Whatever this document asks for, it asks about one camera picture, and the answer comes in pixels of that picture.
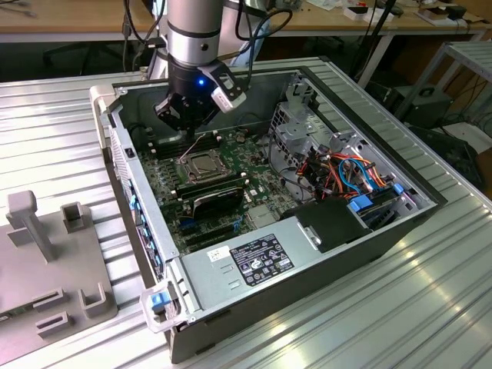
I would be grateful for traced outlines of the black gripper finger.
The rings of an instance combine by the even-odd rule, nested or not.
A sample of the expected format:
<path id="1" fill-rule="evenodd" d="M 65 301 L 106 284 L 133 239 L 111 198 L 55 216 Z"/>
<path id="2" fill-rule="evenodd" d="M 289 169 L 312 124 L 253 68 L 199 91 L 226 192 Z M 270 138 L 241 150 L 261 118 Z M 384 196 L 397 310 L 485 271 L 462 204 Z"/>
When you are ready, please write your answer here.
<path id="1" fill-rule="evenodd" d="M 207 125 L 214 116 L 219 112 L 219 108 L 207 108 L 204 111 L 198 113 L 194 118 L 191 132 L 195 133 L 202 125 Z"/>
<path id="2" fill-rule="evenodd" d="M 168 94 L 163 102 L 155 106 L 155 114 L 174 131 L 184 132 L 188 137 L 195 133 L 192 118 L 193 98 L 180 94 Z"/>

